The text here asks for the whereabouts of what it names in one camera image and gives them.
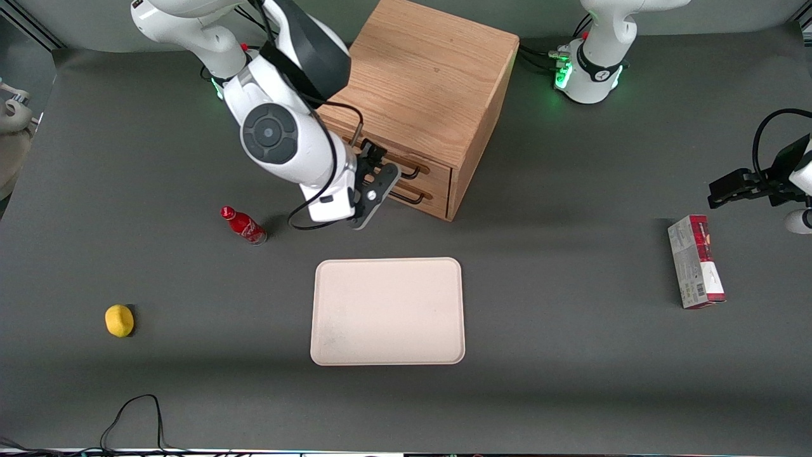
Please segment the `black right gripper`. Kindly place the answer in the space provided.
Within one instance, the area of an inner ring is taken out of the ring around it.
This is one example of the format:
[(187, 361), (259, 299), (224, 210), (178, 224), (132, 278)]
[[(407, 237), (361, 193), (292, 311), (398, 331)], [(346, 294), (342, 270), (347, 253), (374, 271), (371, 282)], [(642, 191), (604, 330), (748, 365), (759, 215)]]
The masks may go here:
[(368, 138), (363, 139), (360, 144), (359, 156), (348, 156), (348, 167), (351, 171), (348, 190), (351, 193), (363, 193), (367, 188), (366, 177), (375, 168), (382, 168), (383, 159), (388, 151)]

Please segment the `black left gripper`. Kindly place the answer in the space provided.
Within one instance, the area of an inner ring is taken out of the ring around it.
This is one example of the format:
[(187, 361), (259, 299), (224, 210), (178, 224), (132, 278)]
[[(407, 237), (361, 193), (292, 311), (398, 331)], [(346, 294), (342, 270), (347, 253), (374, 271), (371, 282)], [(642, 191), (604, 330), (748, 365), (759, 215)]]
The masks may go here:
[(759, 177), (747, 168), (739, 168), (709, 184), (709, 208), (729, 202), (758, 199), (769, 205), (810, 200), (810, 136), (806, 135), (782, 148), (771, 167), (759, 167)]

